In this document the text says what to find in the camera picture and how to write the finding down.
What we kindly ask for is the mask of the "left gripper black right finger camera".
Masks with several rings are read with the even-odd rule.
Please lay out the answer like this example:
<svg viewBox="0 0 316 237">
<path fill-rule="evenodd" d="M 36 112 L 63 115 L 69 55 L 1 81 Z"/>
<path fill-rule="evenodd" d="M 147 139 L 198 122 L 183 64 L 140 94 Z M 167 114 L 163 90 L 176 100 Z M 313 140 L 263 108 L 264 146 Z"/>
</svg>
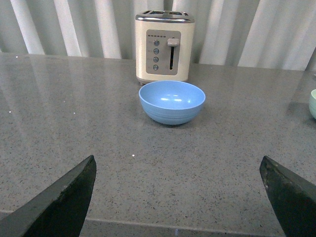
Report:
<svg viewBox="0 0 316 237">
<path fill-rule="evenodd" d="M 287 237 L 316 235 L 316 186 L 268 156 L 260 175 L 277 220 Z"/>
</svg>

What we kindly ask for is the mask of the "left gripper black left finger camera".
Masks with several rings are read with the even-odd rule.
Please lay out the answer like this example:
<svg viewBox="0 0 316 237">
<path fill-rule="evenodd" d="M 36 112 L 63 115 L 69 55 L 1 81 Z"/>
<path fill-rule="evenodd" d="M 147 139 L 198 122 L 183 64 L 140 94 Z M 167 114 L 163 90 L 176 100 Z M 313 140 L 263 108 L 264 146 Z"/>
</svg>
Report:
<svg viewBox="0 0 316 237">
<path fill-rule="evenodd" d="M 0 221 L 2 237 L 78 237 L 90 205 L 96 161 L 90 155 Z"/>
</svg>

